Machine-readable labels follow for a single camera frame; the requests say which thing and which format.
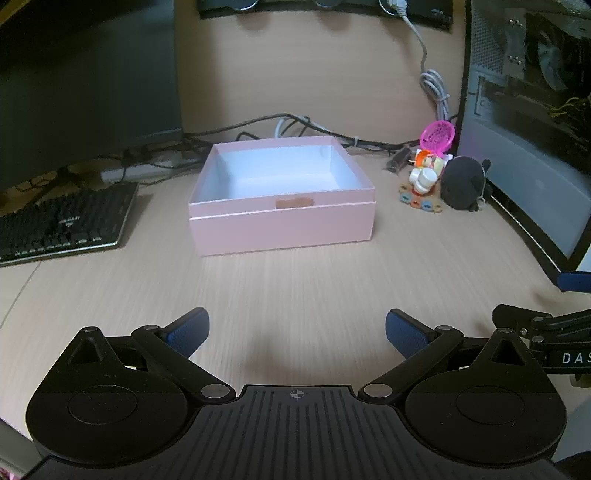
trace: brown tape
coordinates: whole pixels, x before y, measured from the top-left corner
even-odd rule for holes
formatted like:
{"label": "brown tape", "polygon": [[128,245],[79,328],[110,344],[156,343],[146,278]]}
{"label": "brown tape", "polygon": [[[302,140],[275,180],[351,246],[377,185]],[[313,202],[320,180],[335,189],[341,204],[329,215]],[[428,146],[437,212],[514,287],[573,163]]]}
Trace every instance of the brown tape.
{"label": "brown tape", "polygon": [[314,199],[309,197],[297,197],[289,200],[276,200],[275,208],[300,208],[300,207],[313,207]]}

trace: computer monitor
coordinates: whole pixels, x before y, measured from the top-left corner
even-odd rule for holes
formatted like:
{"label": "computer monitor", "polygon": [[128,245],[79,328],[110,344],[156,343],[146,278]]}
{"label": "computer monitor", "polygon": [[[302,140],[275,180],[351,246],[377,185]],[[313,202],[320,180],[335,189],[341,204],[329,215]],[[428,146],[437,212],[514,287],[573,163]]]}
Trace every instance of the computer monitor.
{"label": "computer monitor", "polygon": [[173,0],[32,0],[0,25],[0,190],[181,135]]}

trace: black plush toy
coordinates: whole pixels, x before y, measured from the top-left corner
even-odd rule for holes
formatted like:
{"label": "black plush toy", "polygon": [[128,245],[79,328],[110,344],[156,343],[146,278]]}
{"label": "black plush toy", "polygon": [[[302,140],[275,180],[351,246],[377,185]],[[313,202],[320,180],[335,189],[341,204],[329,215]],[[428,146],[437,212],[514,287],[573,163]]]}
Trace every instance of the black plush toy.
{"label": "black plush toy", "polygon": [[456,210],[479,210],[490,166],[490,160],[481,164],[470,157],[452,158],[441,175],[441,199]]}

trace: metal mesh panel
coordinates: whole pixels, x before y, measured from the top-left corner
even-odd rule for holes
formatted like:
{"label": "metal mesh panel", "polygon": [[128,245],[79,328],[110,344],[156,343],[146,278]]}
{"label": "metal mesh panel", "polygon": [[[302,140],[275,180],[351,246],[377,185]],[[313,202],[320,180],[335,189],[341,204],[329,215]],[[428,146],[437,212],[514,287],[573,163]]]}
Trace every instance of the metal mesh panel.
{"label": "metal mesh panel", "polygon": [[477,8],[472,10],[472,63],[502,73],[503,50],[494,39],[493,28]]}

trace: pink toy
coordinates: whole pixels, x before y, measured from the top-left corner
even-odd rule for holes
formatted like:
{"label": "pink toy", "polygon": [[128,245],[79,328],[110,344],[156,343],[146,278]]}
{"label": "pink toy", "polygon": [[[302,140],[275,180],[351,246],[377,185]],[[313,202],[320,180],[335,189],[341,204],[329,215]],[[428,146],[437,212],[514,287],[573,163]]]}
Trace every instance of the pink toy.
{"label": "pink toy", "polygon": [[441,157],[451,146],[455,135],[456,129],[453,124],[446,120],[438,120],[429,125],[421,134],[421,148]]}

